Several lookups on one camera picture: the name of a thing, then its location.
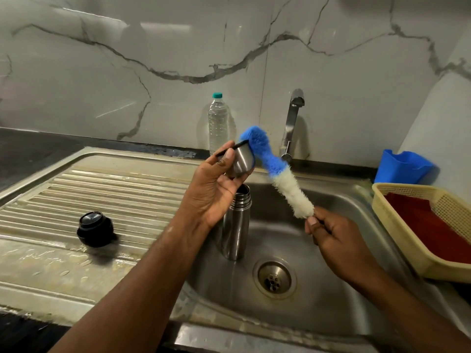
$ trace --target plastic water bottle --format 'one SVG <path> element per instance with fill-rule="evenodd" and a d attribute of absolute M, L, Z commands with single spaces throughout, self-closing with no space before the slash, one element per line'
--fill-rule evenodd
<path fill-rule="evenodd" d="M 209 107 L 209 153 L 214 154 L 218 148 L 229 140 L 228 110 L 222 100 L 222 93 L 214 93 L 213 101 Z"/>

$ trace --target black countertop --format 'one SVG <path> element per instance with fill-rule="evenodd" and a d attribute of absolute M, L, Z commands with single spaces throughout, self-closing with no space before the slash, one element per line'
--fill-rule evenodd
<path fill-rule="evenodd" d="M 0 128 L 0 190 L 86 146 L 204 160 L 208 150 L 97 139 Z M 357 178 L 374 178 L 375 168 L 294 160 L 295 170 Z M 10 313 L 0 313 L 0 352 L 45 353 L 69 328 Z M 159 348 L 159 352 L 168 352 Z"/>

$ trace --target blue plastic container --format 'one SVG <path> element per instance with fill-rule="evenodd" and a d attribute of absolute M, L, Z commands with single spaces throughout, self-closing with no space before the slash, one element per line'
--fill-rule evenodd
<path fill-rule="evenodd" d="M 433 163 L 415 152 L 395 155 L 392 150 L 384 150 L 374 183 L 416 184 L 432 167 Z"/>

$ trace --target sink drain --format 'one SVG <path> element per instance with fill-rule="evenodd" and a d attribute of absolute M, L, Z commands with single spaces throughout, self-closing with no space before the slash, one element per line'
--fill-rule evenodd
<path fill-rule="evenodd" d="M 294 291 L 295 276 L 291 275 L 284 260 L 258 261 L 253 270 L 257 287 L 274 298 L 285 298 Z"/>

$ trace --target fingernail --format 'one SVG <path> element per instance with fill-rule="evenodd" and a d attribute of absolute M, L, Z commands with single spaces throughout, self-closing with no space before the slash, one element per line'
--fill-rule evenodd
<path fill-rule="evenodd" d="M 308 223 L 309 225 L 315 225 L 317 223 L 317 219 L 315 219 L 313 216 L 308 217 Z"/>
<path fill-rule="evenodd" d="M 226 153 L 223 156 L 224 160 L 230 160 L 234 156 L 234 149 L 232 147 L 228 148 Z"/>

